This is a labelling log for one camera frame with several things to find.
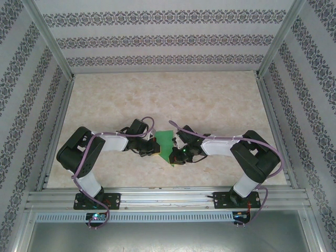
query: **wall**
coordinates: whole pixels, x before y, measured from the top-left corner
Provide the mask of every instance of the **wall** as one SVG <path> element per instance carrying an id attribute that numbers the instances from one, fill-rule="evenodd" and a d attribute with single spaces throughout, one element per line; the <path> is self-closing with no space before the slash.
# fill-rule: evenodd
<path id="1" fill-rule="evenodd" d="M 307 1 L 264 76 L 293 170 L 336 250 L 336 8 Z"/>
<path id="2" fill-rule="evenodd" d="M 293 0 L 37 0 L 74 73 L 257 70 Z"/>
<path id="3" fill-rule="evenodd" d="M 18 0 L 0 2 L 0 251 L 36 188 L 68 80 Z"/>

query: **green object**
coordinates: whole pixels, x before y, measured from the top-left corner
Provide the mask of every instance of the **green object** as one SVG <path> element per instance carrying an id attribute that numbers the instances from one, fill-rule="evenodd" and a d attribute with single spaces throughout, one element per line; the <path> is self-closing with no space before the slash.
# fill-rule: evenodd
<path id="1" fill-rule="evenodd" d="M 169 155 L 173 151 L 173 137 L 174 132 L 172 130 L 166 130 L 166 131 L 157 131 L 155 133 L 156 142 L 161 147 L 161 153 L 159 154 L 160 157 L 165 159 L 169 163 Z"/>

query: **beige marble surface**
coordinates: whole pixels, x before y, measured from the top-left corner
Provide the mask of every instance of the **beige marble surface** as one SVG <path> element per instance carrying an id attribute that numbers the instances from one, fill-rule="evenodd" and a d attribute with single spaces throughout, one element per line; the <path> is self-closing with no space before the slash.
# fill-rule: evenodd
<path id="1" fill-rule="evenodd" d="M 252 71 L 149 72 L 77 75 L 57 150 L 79 126 L 115 131 L 144 116 L 155 119 L 156 130 L 176 132 L 168 120 L 202 134 L 252 129 L 274 146 Z M 102 152 L 93 170 L 104 187 L 233 185 L 243 174 L 232 157 L 172 167 L 158 155 L 141 158 L 131 151 Z M 265 184 L 286 184 L 284 174 Z M 56 159 L 48 187 L 74 187 Z"/>

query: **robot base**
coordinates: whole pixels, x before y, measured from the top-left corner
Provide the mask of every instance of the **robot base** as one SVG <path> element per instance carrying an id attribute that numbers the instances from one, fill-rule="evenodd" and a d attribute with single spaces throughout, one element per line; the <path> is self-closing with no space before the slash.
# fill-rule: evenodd
<path id="1" fill-rule="evenodd" d="M 231 201 L 230 192 L 214 192 L 211 198 L 214 199 L 215 209 L 260 208 L 261 206 L 258 192 L 251 192 L 239 206 Z"/>
<path id="2" fill-rule="evenodd" d="M 120 207 L 120 193 L 104 193 L 103 204 L 107 205 L 109 210 L 119 210 Z M 82 193 L 77 193 L 75 202 L 73 204 L 74 210 L 105 210 L 101 205 L 96 206 L 96 203 L 92 202 Z"/>

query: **black bracket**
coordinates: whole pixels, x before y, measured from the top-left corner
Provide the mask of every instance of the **black bracket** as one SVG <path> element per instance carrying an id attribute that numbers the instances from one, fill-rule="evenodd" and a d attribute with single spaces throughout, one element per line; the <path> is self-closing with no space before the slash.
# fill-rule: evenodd
<path id="1" fill-rule="evenodd" d="M 214 192 L 213 198 L 215 209 L 237 209 L 237 208 L 260 208 L 260 198 L 258 192 L 251 192 L 239 206 L 235 205 L 230 199 L 230 192 Z"/>
<path id="2" fill-rule="evenodd" d="M 120 207 L 120 193 L 104 193 L 103 204 L 107 205 L 109 210 L 119 210 Z M 96 205 L 93 201 L 87 198 L 82 193 L 77 193 L 75 202 L 73 204 L 74 210 L 104 210 L 105 208 L 101 205 Z"/>

